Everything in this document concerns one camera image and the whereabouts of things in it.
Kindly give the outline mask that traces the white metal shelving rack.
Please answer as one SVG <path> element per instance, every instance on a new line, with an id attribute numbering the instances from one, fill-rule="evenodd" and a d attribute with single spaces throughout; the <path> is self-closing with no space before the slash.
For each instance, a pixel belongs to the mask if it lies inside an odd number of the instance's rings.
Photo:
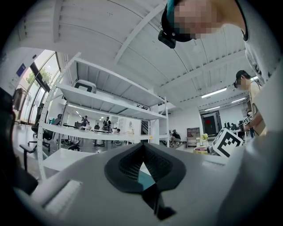
<path id="1" fill-rule="evenodd" d="M 113 94 L 106 94 L 102 91 L 97 91 L 96 94 L 90 93 L 81 89 L 74 88 L 72 85 L 64 85 L 61 83 L 62 78 L 65 73 L 69 70 L 69 68 L 75 64 L 80 63 L 87 65 L 91 68 L 96 68 L 98 71 L 106 72 L 108 75 L 114 76 L 118 78 L 119 82 L 129 83 L 130 87 L 134 87 L 140 90 L 143 97 L 149 97 L 145 101 L 145 103 L 135 103 L 129 104 L 122 97 L 116 97 Z M 60 171 L 65 169 L 69 165 L 73 164 L 77 160 L 83 158 L 83 154 L 75 154 L 74 151 L 71 151 L 69 155 L 65 155 L 65 152 L 61 151 L 61 148 L 58 147 L 55 154 L 49 157 L 43 157 L 43 133 L 44 130 L 49 130 L 57 133 L 58 135 L 69 135 L 71 137 L 78 137 L 84 139 L 100 139 L 100 140 L 148 140 L 148 142 L 152 142 L 153 139 L 169 139 L 170 135 L 166 133 L 165 135 L 153 134 L 152 132 L 148 132 L 148 135 L 141 134 L 130 134 L 125 133 L 123 135 L 113 135 L 109 134 L 106 131 L 83 131 L 79 129 L 68 129 L 64 128 L 63 124 L 52 125 L 46 123 L 46 116 L 49 110 L 50 103 L 55 100 L 54 93 L 60 90 L 61 97 L 66 99 L 65 106 L 72 105 L 79 109 L 88 110 L 95 113 L 102 113 L 104 115 L 111 115 L 115 117 L 124 117 L 129 119 L 135 119 L 140 121 L 148 121 L 155 122 L 160 119 L 168 120 L 168 109 L 165 108 L 162 113 L 155 113 L 151 110 L 152 107 L 158 105 L 159 103 L 164 103 L 167 106 L 167 100 L 165 98 L 161 98 L 155 95 L 148 89 L 143 88 L 142 86 L 136 84 L 135 82 L 111 71 L 106 68 L 103 68 L 94 63 L 88 62 L 81 58 L 81 53 L 78 52 L 64 67 L 63 71 L 57 77 L 54 82 L 48 96 L 44 107 L 42 109 L 42 114 L 40 117 L 39 128 L 38 128 L 38 166 L 41 174 L 42 180 L 46 180 L 46 172 L 45 169 L 54 169 Z"/>

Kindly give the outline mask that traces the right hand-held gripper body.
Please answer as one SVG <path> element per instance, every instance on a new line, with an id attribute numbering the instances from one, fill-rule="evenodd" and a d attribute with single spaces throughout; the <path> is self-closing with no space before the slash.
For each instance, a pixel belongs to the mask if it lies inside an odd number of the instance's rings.
<path id="1" fill-rule="evenodd" d="M 213 140 L 212 145 L 207 147 L 207 152 L 210 155 L 214 154 L 229 158 L 234 148 L 242 144 L 243 139 L 230 130 L 223 128 Z"/>

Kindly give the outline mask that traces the wooden shelf cabinet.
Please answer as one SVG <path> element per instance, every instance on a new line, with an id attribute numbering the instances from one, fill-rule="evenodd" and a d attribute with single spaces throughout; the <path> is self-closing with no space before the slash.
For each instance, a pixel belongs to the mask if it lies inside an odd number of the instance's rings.
<path id="1" fill-rule="evenodd" d="M 200 128 L 187 128 L 186 147 L 198 147 L 200 145 Z"/>

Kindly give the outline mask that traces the person's grey shirt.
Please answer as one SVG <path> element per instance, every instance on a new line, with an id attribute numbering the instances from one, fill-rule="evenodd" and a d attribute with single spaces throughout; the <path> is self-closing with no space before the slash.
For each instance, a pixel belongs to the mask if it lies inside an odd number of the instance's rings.
<path id="1" fill-rule="evenodd" d="M 255 115 L 268 121 L 283 113 L 283 53 L 272 30 L 247 0 L 237 0 L 247 33 L 243 34 L 246 56 L 257 74 L 261 90 L 251 97 Z M 220 211 L 227 215 L 268 213 L 283 209 L 283 116 L 276 127 L 265 128 L 245 147 L 237 177 Z"/>

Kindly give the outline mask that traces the glass door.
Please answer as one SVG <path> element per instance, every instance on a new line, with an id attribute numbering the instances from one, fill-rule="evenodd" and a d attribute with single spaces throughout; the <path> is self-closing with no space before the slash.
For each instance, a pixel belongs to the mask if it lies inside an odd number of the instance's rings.
<path id="1" fill-rule="evenodd" d="M 21 80 L 23 85 L 27 85 L 19 112 L 19 119 L 22 122 L 25 124 L 35 122 L 37 108 L 45 102 L 45 98 L 60 71 L 57 52 L 44 50 L 35 58 Z"/>

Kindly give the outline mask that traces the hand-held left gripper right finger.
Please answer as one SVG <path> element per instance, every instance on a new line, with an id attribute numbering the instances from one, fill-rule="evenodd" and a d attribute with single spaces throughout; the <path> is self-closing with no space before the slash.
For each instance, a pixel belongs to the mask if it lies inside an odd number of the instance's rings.
<path id="1" fill-rule="evenodd" d="M 227 160 L 144 144 L 145 165 L 156 180 L 156 212 L 144 226 L 218 226 L 227 190 L 222 182 Z"/>

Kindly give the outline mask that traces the white case with dark window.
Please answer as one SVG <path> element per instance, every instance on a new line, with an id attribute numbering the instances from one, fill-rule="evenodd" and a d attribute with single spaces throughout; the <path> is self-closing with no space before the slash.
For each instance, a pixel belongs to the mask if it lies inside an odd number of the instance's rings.
<path id="1" fill-rule="evenodd" d="M 90 93 L 96 94 L 96 85 L 92 82 L 80 79 L 73 84 L 74 88 L 81 89 Z"/>

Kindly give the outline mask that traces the blue wall poster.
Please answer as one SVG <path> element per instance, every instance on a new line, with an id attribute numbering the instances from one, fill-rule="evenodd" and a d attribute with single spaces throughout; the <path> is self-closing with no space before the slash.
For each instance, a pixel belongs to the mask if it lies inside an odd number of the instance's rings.
<path id="1" fill-rule="evenodd" d="M 18 77 L 21 77 L 22 74 L 25 72 L 26 70 L 26 66 L 24 63 L 21 64 L 21 66 L 19 67 L 19 69 L 17 70 L 16 74 Z"/>

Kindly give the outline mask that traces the black mesh office chair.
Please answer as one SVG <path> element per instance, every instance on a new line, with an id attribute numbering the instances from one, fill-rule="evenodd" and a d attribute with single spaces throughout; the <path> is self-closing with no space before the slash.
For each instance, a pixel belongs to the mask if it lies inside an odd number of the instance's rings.
<path id="1" fill-rule="evenodd" d="M 39 122 L 40 122 L 40 117 L 41 117 L 41 114 L 42 114 L 43 106 L 44 105 L 42 104 L 37 108 L 36 120 L 35 120 L 34 125 L 32 125 L 32 127 L 31 127 L 31 130 L 34 132 L 33 137 L 35 135 L 38 136 L 38 128 L 39 128 Z M 48 152 L 50 152 L 50 144 L 45 142 L 44 140 L 50 141 L 52 138 L 53 138 L 53 132 L 49 131 L 49 130 L 44 130 L 43 143 L 42 144 L 43 144 L 43 146 L 48 148 Z"/>

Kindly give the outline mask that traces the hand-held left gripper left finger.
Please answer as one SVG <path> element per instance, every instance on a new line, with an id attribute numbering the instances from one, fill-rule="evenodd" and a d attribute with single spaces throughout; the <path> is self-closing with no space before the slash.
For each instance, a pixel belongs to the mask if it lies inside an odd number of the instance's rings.
<path id="1" fill-rule="evenodd" d="M 138 147 L 118 147 L 84 157 L 44 180 L 31 199 L 50 226 L 154 226 L 153 210 L 141 195 L 124 193 L 106 178 L 114 156 Z"/>

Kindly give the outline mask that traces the teal gift box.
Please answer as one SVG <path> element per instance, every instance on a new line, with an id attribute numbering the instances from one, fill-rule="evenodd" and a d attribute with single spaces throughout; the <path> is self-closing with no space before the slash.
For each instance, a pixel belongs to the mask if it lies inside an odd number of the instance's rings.
<path id="1" fill-rule="evenodd" d="M 142 171 L 139 171 L 138 183 L 142 185 L 142 190 L 144 191 L 148 189 L 149 187 L 151 187 L 153 184 L 155 184 L 155 181 L 151 177 L 151 175 L 148 175 Z"/>

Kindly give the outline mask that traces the coat rack with clothes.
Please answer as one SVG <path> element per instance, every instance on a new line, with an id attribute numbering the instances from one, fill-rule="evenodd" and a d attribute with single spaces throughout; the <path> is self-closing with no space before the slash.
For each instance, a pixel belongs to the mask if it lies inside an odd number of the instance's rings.
<path id="1" fill-rule="evenodd" d="M 17 88 L 13 94 L 13 109 L 17 112 L 21 109 L 22 98 L 25 97 L 27 90 L 24 88 Z"/>

